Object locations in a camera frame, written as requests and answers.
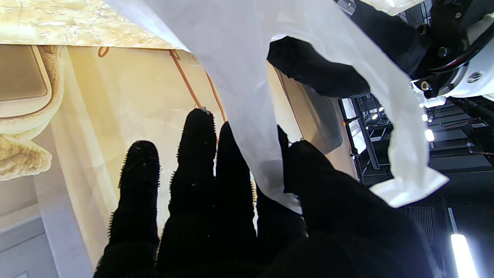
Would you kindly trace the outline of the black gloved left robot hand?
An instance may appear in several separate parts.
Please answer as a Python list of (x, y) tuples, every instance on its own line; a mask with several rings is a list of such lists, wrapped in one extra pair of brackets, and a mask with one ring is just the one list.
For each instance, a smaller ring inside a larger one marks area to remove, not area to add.
[[(356, 1), (351, 20), (408, 75), (415, 72), (431, 45), (427, 35), (402, 19), (360, 0)], [(368, 82), (351, 65), (328, 61), (311, 44), (294, 37), (271, 42), (267, 60), (321, 96), (354, 98), (371, 92)]]

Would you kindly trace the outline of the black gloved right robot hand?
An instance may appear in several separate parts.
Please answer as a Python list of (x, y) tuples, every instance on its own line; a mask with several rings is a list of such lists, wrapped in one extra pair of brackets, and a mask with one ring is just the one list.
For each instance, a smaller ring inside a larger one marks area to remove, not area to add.
[(414, 220), (278, 128), (289, 193), (302, 215), (257, 193), (229, 123), (192, 110), (157, 229), (159, 155), (129, 148), (96, 278), (439, 278)]

